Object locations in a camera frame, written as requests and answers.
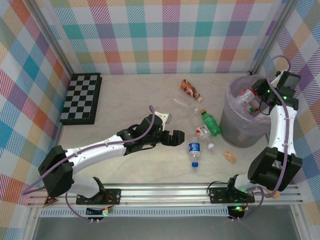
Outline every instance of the green soda bottle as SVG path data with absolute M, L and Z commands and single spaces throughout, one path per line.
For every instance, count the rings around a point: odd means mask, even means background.
M 216 120 L 212 117 L 211 114 L 207 113 L 206 110 L 201 110 L 202 119 L 205 125 L 208 127 L 212 136 L 217 136 L 221 133 L 220 127 L 217 124 Z

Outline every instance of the chessboard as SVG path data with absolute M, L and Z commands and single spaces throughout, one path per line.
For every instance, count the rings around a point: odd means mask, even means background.
M 95 123 L 101 82 L 100 73 L 72 75 L 60 118 L 62 125 Z

